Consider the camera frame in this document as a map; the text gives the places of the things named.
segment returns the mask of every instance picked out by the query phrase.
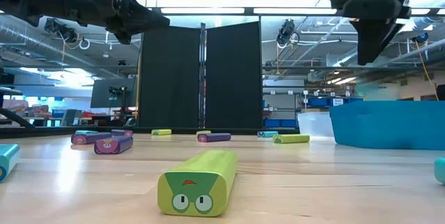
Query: computer screen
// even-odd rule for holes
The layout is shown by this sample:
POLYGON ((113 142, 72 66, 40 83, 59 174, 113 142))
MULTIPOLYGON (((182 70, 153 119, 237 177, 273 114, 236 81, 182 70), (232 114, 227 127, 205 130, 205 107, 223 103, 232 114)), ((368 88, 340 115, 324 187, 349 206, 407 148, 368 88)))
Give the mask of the computer screen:
POLYGON ((127 87, 126 106, 136 106, 137 81, 136 79, 103 79, 96 80, 92 87, 91 108, 117 108, 122 106, 122 96, 115 96, 110 93, 110 87, 127 87))

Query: purple toy block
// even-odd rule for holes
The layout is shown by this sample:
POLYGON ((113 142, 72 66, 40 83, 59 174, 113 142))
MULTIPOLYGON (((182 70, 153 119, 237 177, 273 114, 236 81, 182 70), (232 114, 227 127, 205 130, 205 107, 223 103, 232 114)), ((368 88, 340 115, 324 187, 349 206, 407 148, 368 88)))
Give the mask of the purple toy block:
POLYGON ((197 141, 199 142, 216 142, 216 141, 230 141, 232 136, 230 134, 198 134, 197 141))
POLYGON ((113 136, 95 143, 96 154, 120 154, 133 145, 131 136, 113 136))
POLYGON ((132 130, 113 129, 113 130, 111 130, 111 134, 113 136, 133 136, 133 131, 132 130))
POLYGON ((73 134, 71 136, 71 143, 75 145, 85 145, 95 143, 103 138, 110 138, 111 133, 95 133, 95 134, 73 134))

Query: cable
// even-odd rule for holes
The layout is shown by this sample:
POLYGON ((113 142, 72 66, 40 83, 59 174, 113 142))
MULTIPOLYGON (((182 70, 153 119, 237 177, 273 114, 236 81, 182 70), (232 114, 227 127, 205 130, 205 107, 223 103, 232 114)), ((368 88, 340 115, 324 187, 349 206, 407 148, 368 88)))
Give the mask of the cable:
MULTIPOLYGON (((420 47, 419 47, 419 43, 417 42, 417 40, 415 40, 415 43, 416 43, 417 49, 420 49, 420 47)), ((428 71, 426 70, 425 63, 423 62, 422 53, 419 52, 419 55, 420 55, 420 60, 421 60, 421 62, 422 62, 423 70, 425 70, 426 77, 428 78, 428 80, 429 80, 431 86, 434 88, 434 95, 436 96, 436 99, 439 100, 439 96, 437 96, 436 86, 435 86, 434 84, 432 84, 432 81, 431 81, 431 79, 430 79, 430 75, 428 74, 428 71)))

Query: wooden table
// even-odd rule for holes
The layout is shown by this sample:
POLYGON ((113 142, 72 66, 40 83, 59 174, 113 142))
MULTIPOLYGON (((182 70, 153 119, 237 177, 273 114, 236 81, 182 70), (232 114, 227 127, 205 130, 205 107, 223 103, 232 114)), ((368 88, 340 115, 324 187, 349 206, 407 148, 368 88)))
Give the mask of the wooden table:
POLYGON ((274 145, 255 136, 197 143, 195 136, 136 134, 116 156, 94 154, 70 137, 19 143, 22 158, 0 184, 0 223, 444 223, 445 186, 432 163, 445 152, 363 150, 329 139, 274 145), (219 218, 164 216, 159 175, 209 148, 238 152, 232 198, 219 218))

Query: cartoon mouth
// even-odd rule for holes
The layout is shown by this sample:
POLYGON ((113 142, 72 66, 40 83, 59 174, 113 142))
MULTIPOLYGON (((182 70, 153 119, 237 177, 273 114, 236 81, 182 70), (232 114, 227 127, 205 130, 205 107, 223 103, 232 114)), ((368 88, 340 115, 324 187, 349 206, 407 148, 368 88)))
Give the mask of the cartoon mouth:
POLYGON ((187 179, 186 181, 184 181, 183 185, 187 185, 187 184, 196 184, 194 181, 187 179))

